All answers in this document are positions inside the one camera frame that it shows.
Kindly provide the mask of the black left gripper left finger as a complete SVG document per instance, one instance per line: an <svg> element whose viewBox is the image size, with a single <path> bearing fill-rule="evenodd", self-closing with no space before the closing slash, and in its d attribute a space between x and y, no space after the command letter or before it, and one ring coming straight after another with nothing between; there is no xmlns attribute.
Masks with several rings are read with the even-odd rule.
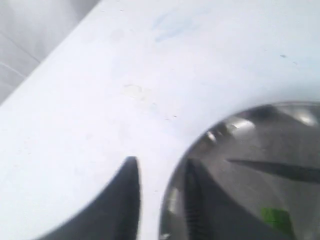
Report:
<svg viewBox="0 0 320 240"><path fill-rule="evenodd" d="M83 211L42 236L43 240L135 240L141 186L138 160L125 159L109 185Z"/></svg>

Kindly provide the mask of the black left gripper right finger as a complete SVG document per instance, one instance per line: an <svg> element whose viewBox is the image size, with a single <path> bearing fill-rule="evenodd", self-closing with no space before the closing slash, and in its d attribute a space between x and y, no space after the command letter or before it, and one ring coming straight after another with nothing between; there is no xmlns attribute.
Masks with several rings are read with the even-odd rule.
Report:
<svg viewBox="0 0 320 240"><path fill-rule="evenodd" d="M294 239L287 228L266 223L238 204L193 159L185 166L183 201L190 240Z"/></svg>

